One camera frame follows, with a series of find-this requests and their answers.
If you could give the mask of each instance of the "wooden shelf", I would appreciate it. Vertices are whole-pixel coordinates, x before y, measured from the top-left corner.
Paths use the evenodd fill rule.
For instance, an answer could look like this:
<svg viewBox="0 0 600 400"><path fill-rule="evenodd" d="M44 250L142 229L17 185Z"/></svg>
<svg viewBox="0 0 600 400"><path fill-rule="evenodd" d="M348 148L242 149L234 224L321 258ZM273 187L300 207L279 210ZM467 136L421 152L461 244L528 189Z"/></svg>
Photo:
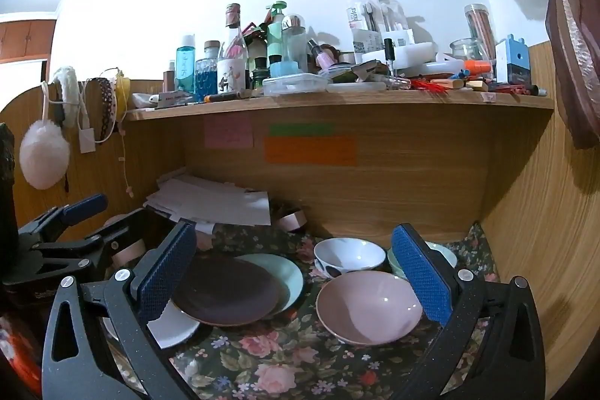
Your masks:
<svg viewBox="0 0 600 400"><path fill-rule="evenodd" d="M257 97L256 99L232 100L230 102L199 103L166 109L134 109L127 114L129 121L183 117L186 115L213 114L216 112L255 111L287 107L331 106L344 104L466 104L531 107L554 109L554 101L547 97L514 96L496 93L495 102L486 102L481 92L453 91L445 95L430 94L417 90L388 90L377 93L314 93L293 94L280 97Z"/></svg>

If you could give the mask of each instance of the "green bowl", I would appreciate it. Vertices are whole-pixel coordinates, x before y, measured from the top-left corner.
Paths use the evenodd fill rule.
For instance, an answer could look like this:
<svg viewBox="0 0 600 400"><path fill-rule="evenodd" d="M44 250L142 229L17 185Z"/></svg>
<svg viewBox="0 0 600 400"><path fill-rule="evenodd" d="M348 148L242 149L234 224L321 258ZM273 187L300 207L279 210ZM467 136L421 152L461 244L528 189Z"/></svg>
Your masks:
<svg viewBox="0 0 600 400"><path fill-rule="evenodd" d="M456 255L452 251L450 251L446 246L442 246L441 244L430 243L429 241L426 242L427 246L429 246L431 249L435 249L436 251L442 253L444 258L446 258L446 261L448 261L452 265L452 268L456 267L458 260L456 258ZM394 272L394 274L397 277L404 278L406 280L406 275L404 274L404 271L402 271L402 268L400 267L396 256L394 256L392 248L388 249L388 262L389 265L392 267L392 271Z"/></svg>

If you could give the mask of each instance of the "brown curtain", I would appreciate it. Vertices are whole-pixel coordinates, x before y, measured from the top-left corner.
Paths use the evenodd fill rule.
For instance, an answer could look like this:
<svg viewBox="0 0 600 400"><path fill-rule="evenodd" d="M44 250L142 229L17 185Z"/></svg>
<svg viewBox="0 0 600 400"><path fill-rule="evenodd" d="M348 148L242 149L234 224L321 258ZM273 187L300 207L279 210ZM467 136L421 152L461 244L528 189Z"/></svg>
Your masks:
<svg viewBox="0 0 600 400"><path fill-rule="evenodd" d="M559 112L577 148L600 141L600 0L549 0Z"/></svg>

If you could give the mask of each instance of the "pink bowl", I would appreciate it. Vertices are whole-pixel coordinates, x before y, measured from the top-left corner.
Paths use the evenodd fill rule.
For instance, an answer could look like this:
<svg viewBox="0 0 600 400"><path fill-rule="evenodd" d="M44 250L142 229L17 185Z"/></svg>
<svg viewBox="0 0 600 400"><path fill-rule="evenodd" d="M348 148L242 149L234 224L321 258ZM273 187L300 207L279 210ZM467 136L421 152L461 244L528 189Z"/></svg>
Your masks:
<svg viewBox="0 0 600 400"><path fill-rule="evenodd" d="M338 339L374 346L406 336L423 308L410 283L383 271L354 271L334 278L317 297L317 315Z"/></svg>

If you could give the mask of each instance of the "silver bolt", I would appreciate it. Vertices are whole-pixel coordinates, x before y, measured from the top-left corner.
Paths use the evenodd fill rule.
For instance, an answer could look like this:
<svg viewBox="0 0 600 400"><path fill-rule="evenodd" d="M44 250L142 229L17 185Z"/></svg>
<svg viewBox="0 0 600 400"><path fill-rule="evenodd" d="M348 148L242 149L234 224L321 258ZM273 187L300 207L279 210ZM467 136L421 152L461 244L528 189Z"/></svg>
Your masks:
<svg viewBox="0 0 600 400"><path fill-rule="evenodd" d="M519 288L527 288L529 283L527 283L527 280L522 276L515 276L515 285L517 285Z"/></svg>
<svg viewBox="0 0 600 400"><path fill-rule="evenodd" d="M470 282L473 279L473 273L471 273L466 268L463 268L462 270L458 270L458 277L463 282Z"/></svg>
<svg viewBox="0 0 600 400"><path fill-rule="evenodd" d="M130 277L130 275L131 271L129 271L127 268L123 268L115 273L115 280L118 282L124 282Z"/></svg>
<svg viewBox="0 0 600 400"><path fill-rule="evenodd" d="M67 288L67 287L73 285L74 281L75 281L75 279L72 276L65 276L61 280L61 286L62 286L62 288Z"/></svg>

